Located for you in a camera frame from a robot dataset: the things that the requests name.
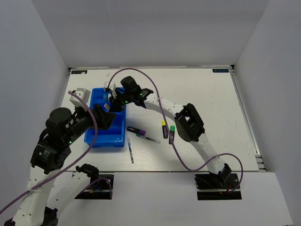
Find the purple cap black marker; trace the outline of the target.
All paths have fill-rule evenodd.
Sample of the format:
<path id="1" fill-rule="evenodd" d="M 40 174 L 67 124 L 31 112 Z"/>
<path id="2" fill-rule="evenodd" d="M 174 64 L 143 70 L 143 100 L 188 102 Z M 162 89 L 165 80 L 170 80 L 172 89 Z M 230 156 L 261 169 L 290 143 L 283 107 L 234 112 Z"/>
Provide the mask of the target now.
<path id="1" fill-rule="evenodd" d="M 127 127 L 127 131 L 138 134 L 138 135 L 141 135 L 141 136 L 145 136 L 145 134 L 146 134 L 145 130 L 130 127 L 130 126 Z"/>

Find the green cap highlighter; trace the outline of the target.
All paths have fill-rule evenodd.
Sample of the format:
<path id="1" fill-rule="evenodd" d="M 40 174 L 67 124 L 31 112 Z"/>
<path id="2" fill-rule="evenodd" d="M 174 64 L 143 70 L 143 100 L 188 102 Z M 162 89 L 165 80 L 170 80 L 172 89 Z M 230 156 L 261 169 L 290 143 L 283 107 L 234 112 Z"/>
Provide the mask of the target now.
<path id="1" fill-rule="evenodd" d="M 175 126 L 174 125 L 170 126 L 169 132 L 170 132 L 169 144 L 172 144 L 174 142 L 174 136 L 175 136 Z"/>

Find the grey eraser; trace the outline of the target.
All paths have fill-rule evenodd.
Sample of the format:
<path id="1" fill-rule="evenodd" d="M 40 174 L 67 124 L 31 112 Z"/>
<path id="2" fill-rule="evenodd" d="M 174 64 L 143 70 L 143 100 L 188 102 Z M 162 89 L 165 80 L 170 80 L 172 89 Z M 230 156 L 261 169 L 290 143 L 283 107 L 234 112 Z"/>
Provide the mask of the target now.
<path id="1" fill-rule="evenodd" d="M 108 111 L 110 110 L 110 106 L 108 104 L 104 104 L 104 108 Z"/>

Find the blue gel jar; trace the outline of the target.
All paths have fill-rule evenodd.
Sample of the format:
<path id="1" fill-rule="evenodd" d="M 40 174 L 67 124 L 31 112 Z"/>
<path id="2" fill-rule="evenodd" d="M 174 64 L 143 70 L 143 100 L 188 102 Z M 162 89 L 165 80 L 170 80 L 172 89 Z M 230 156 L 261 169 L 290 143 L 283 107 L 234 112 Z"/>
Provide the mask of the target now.
<path id="1" fill-rule="evenodd" d="M 103 95 L 103 101 L 104 102 L 108 102 L 109 101 L 109 95 L 108 94 L 104 94 Z"/>

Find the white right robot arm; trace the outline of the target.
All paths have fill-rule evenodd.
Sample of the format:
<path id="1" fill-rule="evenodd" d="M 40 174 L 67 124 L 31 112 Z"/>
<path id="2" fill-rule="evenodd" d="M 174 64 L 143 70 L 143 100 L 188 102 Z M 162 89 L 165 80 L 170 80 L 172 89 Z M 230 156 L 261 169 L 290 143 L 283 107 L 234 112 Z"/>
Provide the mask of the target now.
<path id="1" fill-rule="evenodd" d="M 158 88 L 152 91 L 141 88 L 133 77 L 127 76 L 121 80 L 121 88 L 110 85 L 111 97 L 109 101 L 117 110 L 123 110 L 129 103 L 163 113 L 165 118 L 175 122 L 179 137 L 190 143 L 202 159 L 207 163 L 213 184 L 222 188 L 230 181 L 231 168 L 222 160 L 210 144 L 204 123 L 193 104 L 180 105 L 160 97 Z"/>

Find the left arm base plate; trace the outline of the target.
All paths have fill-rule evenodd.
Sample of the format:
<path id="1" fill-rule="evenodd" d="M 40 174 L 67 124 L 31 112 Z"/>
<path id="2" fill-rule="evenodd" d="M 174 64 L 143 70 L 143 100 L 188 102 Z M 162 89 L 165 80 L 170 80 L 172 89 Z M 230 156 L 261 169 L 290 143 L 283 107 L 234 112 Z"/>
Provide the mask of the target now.
<path id="1" fill-rule="evenodd" d="M 111 200 L 113 195 L 114 174 L 99 174 L 99 178 L 86 190 L 78 194 L 76 200 Z"/>

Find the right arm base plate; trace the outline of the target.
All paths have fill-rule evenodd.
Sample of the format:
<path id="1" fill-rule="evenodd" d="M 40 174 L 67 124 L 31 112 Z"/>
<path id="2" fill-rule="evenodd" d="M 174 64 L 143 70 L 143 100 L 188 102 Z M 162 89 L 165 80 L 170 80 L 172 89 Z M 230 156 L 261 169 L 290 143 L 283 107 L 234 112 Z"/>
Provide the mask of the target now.
<path id="1" fill-rule="evenodd" d="M 242 200 L 240 186 L 230 193 L 239 182 L 237 174 L 232 173 L 225 183 L 215 180 L 209 174 L 195 175 L 198 201 Z"/>

